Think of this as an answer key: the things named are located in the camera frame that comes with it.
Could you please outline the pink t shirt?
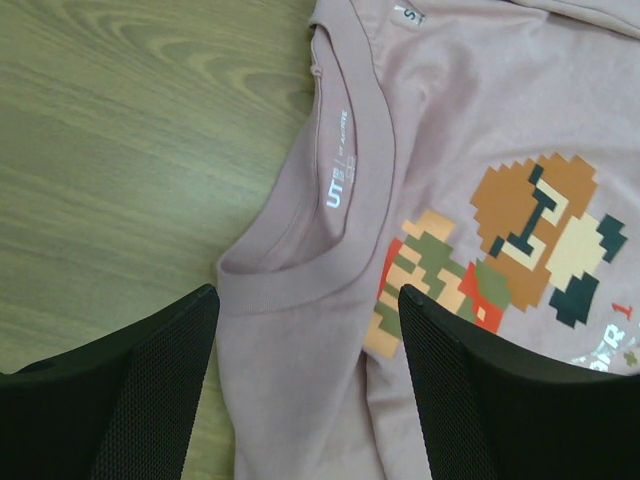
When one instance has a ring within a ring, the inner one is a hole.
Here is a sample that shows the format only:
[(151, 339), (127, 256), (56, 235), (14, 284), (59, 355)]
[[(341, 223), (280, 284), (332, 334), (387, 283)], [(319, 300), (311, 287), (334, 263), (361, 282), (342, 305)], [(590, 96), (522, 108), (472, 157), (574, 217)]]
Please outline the pink t shirt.
[(427, 479), (411, 284), (570, 365), (639, 371), (639, 5), (320, 1), (312, 111), (217, 264), (238, 479)]

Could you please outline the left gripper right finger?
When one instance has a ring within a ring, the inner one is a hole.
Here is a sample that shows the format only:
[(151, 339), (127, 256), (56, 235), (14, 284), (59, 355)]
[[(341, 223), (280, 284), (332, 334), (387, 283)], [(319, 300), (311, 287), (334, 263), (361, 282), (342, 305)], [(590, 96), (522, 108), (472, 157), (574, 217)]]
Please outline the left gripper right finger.
[(435, 479), (635, 479), (639, 379), (524, 349), (413, 286), (398, 300)]

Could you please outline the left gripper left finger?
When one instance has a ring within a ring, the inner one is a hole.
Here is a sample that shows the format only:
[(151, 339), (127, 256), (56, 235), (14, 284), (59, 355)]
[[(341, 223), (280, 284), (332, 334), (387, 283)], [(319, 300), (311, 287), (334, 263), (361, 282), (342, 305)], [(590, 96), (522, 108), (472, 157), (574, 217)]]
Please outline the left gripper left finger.
[(1, 377), (4, 479), (179, 479), (219, 313), (205, 284)]

